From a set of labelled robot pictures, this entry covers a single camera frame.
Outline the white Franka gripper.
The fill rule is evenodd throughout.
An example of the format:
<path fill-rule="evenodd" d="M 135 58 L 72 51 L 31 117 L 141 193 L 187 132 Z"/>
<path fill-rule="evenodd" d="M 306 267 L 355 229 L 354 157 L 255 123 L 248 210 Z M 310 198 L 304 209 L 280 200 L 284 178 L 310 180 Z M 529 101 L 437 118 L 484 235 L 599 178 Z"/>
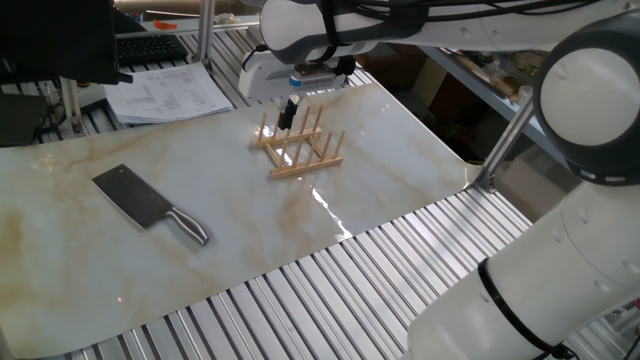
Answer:
<path fill-rule="evenodd" d="M 299 95 L 339 88 L 352 74 L 352 56 L 317 64 L 283 64 L 266 48 L 258 48 L 245 55 L 238 88 L 247 99 L 289 96 L 279 106 L 278 128 L 286 130 L 297 114 Z"/>

